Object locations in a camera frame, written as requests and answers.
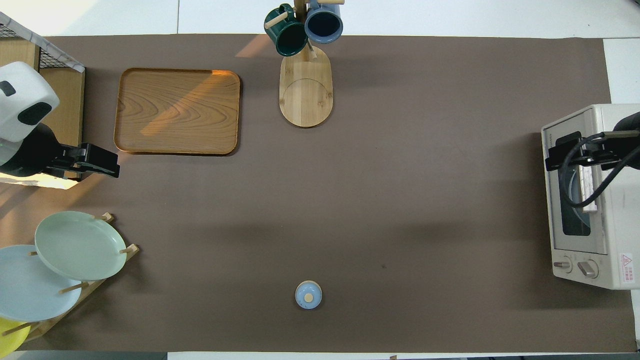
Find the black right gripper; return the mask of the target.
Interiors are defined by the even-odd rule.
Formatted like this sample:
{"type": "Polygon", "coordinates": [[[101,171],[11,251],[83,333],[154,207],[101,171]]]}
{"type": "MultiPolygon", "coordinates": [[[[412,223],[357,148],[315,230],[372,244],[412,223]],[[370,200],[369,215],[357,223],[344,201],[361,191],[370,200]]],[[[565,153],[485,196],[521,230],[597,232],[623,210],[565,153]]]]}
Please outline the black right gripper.
{"type": "Polygon", "coordinates": [[[555,141],[554,151],[549,150],[544,160],[547,172],[559,171],[563,164],[566,167],[581,165],[608,166],[617,164],[626,156],[623,149],[623,138],[626,131],[603,131],[592,136],[584,137],[580,131],[574,131],[555,141]],[[570,154],[570,150],[580,142],[580,150],[570,154]]]}

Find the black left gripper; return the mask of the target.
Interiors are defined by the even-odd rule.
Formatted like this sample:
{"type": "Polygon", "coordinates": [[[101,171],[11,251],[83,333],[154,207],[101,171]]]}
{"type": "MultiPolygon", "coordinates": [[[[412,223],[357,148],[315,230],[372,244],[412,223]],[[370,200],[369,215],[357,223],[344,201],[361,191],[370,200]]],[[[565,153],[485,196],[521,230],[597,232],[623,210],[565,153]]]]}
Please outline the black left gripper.
{"type": "Polygon", "coordinates": [[[60,143],[55,157],[47,165],[47,173],[64,177],[66,172],[102,174],[117,179],[121,173],[118,155],[89,142],[77,146],[60,143]]]}

